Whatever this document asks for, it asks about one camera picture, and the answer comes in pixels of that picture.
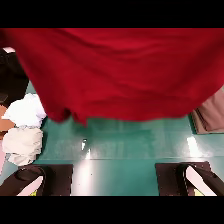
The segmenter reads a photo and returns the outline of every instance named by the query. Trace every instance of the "pile of clothes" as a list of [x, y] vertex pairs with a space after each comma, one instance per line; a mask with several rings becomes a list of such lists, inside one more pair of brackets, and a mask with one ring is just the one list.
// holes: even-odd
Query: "pile of clothes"
[[8, 161], [23, 166], [36, 159], [41, 153], [43, 132], [40, 127], [45, 117], [37, 94], [26, 94], [9, 106], [2, 119], [11, 120], [16, 127], [5, 134], [2, 142], [3, 152], [10, 153]]
[[224, 133], [223, 88], [192, 112], [197, 134]]

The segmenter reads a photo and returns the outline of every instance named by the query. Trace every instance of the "red cloth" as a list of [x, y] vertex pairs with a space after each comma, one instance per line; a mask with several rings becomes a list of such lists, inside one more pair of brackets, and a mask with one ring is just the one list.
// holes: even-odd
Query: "red cloth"
[[7, 28], [48, 116], [180, 117], [224, 81], [224, 29]]

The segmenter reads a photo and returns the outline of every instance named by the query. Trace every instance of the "table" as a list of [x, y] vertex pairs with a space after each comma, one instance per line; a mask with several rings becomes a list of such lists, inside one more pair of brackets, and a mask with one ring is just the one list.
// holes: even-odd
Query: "table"
[[[35, 93], [31, 83], [28, 92]], [[35, 163], [74, 164], [72, 195], [158, 195], [157, 162], [209, 161], [224, 180], [224, 135], [196, 135], [190, 116], [149, 122], [89, 119], [87, 128], [72, 118], [61, 124], [46, 119], [42, 130], [43, 150]], [[9, 167], [6, 162], [3, 172]]]

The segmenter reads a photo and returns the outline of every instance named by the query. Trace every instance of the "crumpled white cloth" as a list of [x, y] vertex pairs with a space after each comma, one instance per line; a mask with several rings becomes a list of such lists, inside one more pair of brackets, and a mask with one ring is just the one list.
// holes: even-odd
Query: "crumpled white cloth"
[[24, 166], [41, 153], [42, 138], [43, 132], [39, 128], [11, 128], [2, 140], [2, 150], [11, 153], [9, 162]]
[[40, 128], [45, 117], [46, 113], [39, 96], [28, 93], [22, 100], [16, 100], [10, 105], [2, 119], [11, 120], [17, 127]]

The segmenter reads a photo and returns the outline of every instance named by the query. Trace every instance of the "red garment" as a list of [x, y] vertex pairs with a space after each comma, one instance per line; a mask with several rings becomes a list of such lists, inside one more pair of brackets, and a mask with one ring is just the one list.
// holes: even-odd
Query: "red garment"
[[179, 117], [224, 81], [224, 29], [10, 28], [48, 116], [142, 121]]

